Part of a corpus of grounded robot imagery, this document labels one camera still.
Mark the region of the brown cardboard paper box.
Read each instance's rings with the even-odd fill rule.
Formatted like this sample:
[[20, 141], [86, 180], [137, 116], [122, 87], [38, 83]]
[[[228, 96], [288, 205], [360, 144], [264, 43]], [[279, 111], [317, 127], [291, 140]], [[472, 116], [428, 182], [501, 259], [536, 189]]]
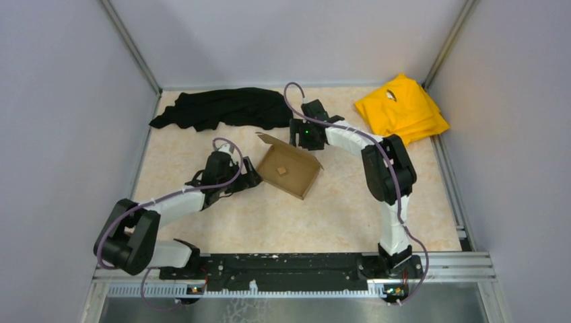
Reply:
[[[267, 133], [258, 132], [257, 137], [269, 146], [256, 167], [264, 182], [304, 200], [323, 166], [315, 156], [294, 147]], [[287, 174], [280, 176], [278, 167], [287, 168]]]

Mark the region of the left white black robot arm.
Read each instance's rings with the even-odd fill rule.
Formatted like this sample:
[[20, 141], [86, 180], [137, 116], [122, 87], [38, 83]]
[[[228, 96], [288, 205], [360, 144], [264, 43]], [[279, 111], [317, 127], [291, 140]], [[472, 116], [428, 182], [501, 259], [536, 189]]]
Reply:
[[159, 240], [159, 229], [261, 182], [249, 157], [236, 161], [220, 148], [181, 190], [146, 203], [117, 201], [94, 243], [94, 256], [100, 266], [133, 276], [158, 268], [163, 279], [192, 279], [202, 269], [200, 249], [181, 239]]

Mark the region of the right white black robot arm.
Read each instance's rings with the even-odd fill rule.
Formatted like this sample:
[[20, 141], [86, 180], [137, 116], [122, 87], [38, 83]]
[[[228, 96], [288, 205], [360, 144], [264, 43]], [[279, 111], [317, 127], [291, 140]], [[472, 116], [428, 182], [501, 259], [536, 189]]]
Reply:
[[329, 116], [319, 100], [305, 102], [301, 109], [290, 121], [290, 145], [309, 151], [330, 145], [361, 159], [368, 190], [381, 208], [379, 268], [385, 276], [397, 277], [412, 256], [406, 221], [412, 186], [417, 181], [402, 139], [358, 130], [341, 116]]

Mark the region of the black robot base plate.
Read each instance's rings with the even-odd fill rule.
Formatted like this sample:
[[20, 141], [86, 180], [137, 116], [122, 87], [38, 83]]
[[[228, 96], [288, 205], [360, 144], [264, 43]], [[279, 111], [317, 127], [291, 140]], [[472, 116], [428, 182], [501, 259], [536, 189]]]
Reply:
[[262, 292], [363, 291], [369, 279], [419, 279], [419, 256], [394, 269], [377, 253], [209, 254], [185, 268], [160, 269], [161, 280], [205, 280], [208, 291], [246, 291], [254, 281]]

